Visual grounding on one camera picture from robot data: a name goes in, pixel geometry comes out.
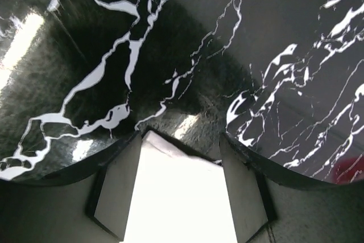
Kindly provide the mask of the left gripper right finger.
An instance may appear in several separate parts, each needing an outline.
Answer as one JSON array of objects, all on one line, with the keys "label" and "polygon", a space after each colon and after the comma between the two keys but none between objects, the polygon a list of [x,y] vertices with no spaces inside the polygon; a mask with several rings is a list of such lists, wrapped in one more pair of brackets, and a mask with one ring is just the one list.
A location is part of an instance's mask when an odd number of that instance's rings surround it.
[{"label": "left gripper right finger", "polygon": [[220,136],[219,147],[239,242],[362,242],[363,181],[320,182]]}]

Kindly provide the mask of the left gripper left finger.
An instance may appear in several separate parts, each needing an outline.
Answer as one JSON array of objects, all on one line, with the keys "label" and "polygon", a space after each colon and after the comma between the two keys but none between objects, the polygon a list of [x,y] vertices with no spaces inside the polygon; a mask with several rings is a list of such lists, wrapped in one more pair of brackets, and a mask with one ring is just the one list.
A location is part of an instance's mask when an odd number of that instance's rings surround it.
[{"label": "left gripper left finger", "polygon": [[134,133],[42,186],[1,183],[1,241],[123,241],[141,144]]}]

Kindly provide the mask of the white t-shirt red print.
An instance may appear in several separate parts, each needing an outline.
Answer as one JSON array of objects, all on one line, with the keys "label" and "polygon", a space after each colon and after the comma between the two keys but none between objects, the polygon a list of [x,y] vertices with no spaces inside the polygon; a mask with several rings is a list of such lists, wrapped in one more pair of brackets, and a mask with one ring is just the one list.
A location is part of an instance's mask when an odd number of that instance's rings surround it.
[{"label": "white t-shirt red print", "polygon": [[237,242],[223,168],[149,131],[124,241]]}]

